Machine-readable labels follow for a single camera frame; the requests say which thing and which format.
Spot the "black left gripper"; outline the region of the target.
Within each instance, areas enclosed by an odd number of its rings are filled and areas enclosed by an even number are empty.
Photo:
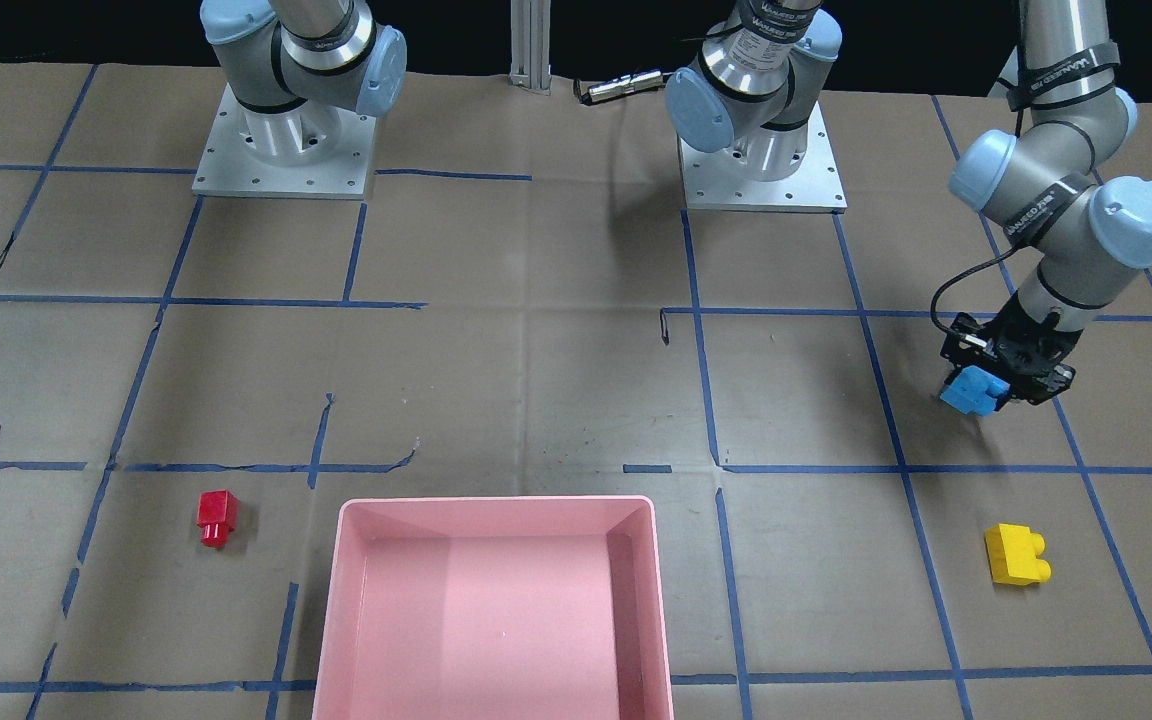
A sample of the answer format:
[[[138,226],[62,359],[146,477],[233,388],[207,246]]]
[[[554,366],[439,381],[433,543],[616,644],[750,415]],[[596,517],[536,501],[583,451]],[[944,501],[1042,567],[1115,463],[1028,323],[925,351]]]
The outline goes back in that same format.
[[[952,372],[980,366],[1005,379],[1011,386],[1007,404],[1043,404],[1074,382],[1076,369],[1064,359],[1076,346],[1076,306],[1049,293],[1011,293],[990,323],[960,313],[941,331],[941,356],[954,365]]]

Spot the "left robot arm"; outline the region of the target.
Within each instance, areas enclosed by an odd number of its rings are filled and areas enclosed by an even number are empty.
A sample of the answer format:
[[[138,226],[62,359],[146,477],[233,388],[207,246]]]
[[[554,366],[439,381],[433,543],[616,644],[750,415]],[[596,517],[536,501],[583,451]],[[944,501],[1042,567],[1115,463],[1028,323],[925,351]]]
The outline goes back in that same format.
[[[773,135],[803,146],[841,41],[818,1],[738,1],[690,63],[669,73],[670,123],[699,152]],[[967,415],[1038,406],[1068,389],[1066,356],[1083,331],[1152,266],[1152,181],[1092,179],[1138,122],[1116,85],[1106,5],[1020,1],[1016,61],[998,83],[1032,123],[983,132],[957,159],[948,191],[996,223],[1011,251],[1032,247],[1041,258],[990,323],[961,313],[940,325],[952,363],[940,397]]]

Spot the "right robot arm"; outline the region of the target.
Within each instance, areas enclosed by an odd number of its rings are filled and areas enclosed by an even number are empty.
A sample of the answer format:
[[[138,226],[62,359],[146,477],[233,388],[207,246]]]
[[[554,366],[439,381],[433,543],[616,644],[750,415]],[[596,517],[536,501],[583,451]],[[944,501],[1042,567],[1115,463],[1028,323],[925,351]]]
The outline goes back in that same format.
[[[185,181],[200,199],[364,199],[376,124],[403,85],[397,28],[376,22],[365,1],[206,1],[200,22],[229,82],[195,168],[61,159],[93,67],[61,69],[59,99],[47,86],[36,92],[41,120],[22,101],[0,101],[0,258],[50,181],[76,182],[88,214],[119,232],[154,215],[141,209],[141,190],[183,209]],[[12,300],[0,293],[0,304]]]

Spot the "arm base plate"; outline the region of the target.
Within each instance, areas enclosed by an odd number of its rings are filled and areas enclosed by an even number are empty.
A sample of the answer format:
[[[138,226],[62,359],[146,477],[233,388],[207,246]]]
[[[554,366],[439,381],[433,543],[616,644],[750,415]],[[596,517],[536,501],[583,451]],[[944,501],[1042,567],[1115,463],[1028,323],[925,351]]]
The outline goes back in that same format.
[[[378,118],[306,101],[262,114],[223,88],[192,191],[209,197],[365,200]]]
[[[756,129],[718,152],[679,141],[679,158],[687,209],[842,213],[849,206],[819,105],[805,126]]]

